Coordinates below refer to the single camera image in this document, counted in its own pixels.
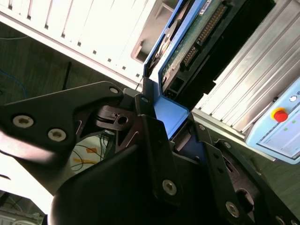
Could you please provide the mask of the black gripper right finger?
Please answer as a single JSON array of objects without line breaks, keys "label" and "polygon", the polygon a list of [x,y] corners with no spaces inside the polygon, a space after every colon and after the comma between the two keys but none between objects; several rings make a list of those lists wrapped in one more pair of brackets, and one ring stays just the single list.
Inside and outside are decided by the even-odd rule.
[{"label": "black gripper right finger", "polygon": [[263,178],[224,140],[212,143],[207,128],[193,125],[219,215],[229,225],[298,225],[300,221]]}]

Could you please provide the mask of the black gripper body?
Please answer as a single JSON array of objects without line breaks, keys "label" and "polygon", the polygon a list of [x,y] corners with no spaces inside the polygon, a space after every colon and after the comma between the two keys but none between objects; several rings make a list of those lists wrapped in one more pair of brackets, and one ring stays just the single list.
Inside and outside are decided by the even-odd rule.
[{"label": "black gripper body", "polygon": [[183,198],[158,200],[143,152],[130,147],[66,181],[55,194],[50,225],[223,225],[208,175],[198,162],[173,155]]}]

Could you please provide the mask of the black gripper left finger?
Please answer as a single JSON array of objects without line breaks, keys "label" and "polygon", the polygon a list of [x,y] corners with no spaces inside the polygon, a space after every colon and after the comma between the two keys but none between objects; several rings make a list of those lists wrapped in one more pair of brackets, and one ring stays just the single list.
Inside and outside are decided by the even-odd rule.
[{"label": "black gripper left finger", "polygon": [[151,89],[127,97],[114,84],[98,82],[4,105],[0,108],[0,150],[60,168],[79,141],[106,128],[118,134],[114,155],[130,147],[143,152],[154,196],[179,204],[182,188]]}]

